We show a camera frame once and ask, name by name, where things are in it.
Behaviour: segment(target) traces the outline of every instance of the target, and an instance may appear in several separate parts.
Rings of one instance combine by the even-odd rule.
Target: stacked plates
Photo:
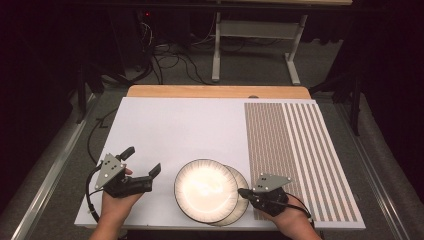
[[[191,219],[213,226],[237,221],[249,201],[237,189],[249,188],[244,177],[234,168],[209,159],[186,164],[175,179],[175,198],[181,210]]]

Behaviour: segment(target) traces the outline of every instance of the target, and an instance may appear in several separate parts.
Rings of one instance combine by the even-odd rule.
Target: finger
[[[132,173],[133,171],[131,171],[131,169],[125,168],[125,174],[131,175]]]

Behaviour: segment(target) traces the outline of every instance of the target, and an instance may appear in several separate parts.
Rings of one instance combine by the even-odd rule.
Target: gray carpet
[[[237,52],[231,52],[231,50],[237,49],[237,45],[228,44],[224,45],[224,47],[228,51],[222,54],[220,84],[290,85],[288,72],[282,59],[281,49],[286,47],[284,43],[269,46],[249,45]],[[295,63],[302,85],[311,87],[325,79],[339,47],[340,44],[321,46],[316,42],[301,44]],[[173,51],[185,51],[196,64],[199,76],[204,81],[210,81],[211,49],[173,49]],[[187,58],[183,57],[187,63],[185,64],[183,60],[178,60],[168,52],[163,53],[163,56],[167,57],[161,58],[158,56],[158,59],[159,64],[163,68],[162,74],[165,84],[199,84],[195,82],[195,80],[199,80],[195,74],[195,67],[190,64]],[[155,66],[155,69],[160,78],[157,66]],[[138,83],[157,84],[157,79],[156,75],[152,73]],[[86,177],[94,167],[94,163],[88,155],[87,140],[93,127],[98,123],[96,119],[104,117],[115,109],[125,94],[126,89],[106,84],[106,91],[100,97],[94,112],[88,116],[87,125],[77,141],[66,169],[30,239],[87,239],[90,236],[92,230],[76,227],[73,224],[80,207],[80,201],[84,195]],[[344,106],[334,105],[329,96],[329,94],[318,94],[314,97],[319,103],[367,229],[363,231],[325,231],[325,239],[396,239],[381,210],[379,201],[375,197],[372,185],[361,163],[361,156],[354,139],[351,137],[350,129],[346,126],[346,119],[342,114]],[[400,217],[405,221],[405,227],[408,230],[410,239],[424,239],[423,230],[420,228],[420,224],[422,225],[424,222],[422,204],[397,166],[393,156],[391,156],[384,139],[381,137],[381,133],[373,121],[372,113],[367,108],[364,100],[361,106],[361,136],[359,140],[363,142],[367,153],[376,166],[376,171],[381,176],[381,179],[384,180],[384,185],[387,187],[389,195],[393,198]],[[113,123],[113,117],[114,114],[111,114],[104,120],[102,126],[107,127],[96,128],[93,131],[90,151],[95,159],[100,155],[110,126]],[[47,174],[52,164],[52,158],[54,156],[39,160],[39,163],[34,167],[7,211],[2,215],[0,219],[0,239],[10,239],[13,235],[44,176]],[[178,239],[178,236],[172,235],[170,238]]]

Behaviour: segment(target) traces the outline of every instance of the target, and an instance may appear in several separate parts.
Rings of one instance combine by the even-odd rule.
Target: hand
[[[125,169],[125,174],[131,175],[132,171]],[[140,193],[125,198],[113,198],[107,192],[103,192],[100,219],[90,239],[117,239],[122,224],[142,195]]]
[[[299,202],[299,200],[290,195],[288,197],[288,204],[303,208],[303,205]],[[284,212],[275,217],[272,217],[265,212],[260,212],[265,218],[271,220],[281,233],[293,240],[320,239],[314,228],[311,226],[306,214],[302,211],[286,207]]]

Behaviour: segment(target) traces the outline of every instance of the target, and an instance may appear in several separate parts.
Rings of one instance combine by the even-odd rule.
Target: dark background
[[[387,8],[390,14],[383,18],[310,16],[302,41],[319,38],[326,44],[345,39],[329,79],[349,71],[355,60],[363,60],[361,49],[372,43],[360,71],[362,91],[393,155],[423,200],[424,18],[417,2],[354,2],[355,7]],[[76,89],[82,60],[91,59],[113,72],[122,71],[122,63],[104,9],[69,9],[58,1],[25,0],[2,2],[0,9],[4,163],[0,180],[7,183],[2,188],[1,212],[72,111],[68,98]],[[158,39],[188,47],[189,33],[207,34],[212,17],[211,13],[160,11],[153,12],[152,21]]]

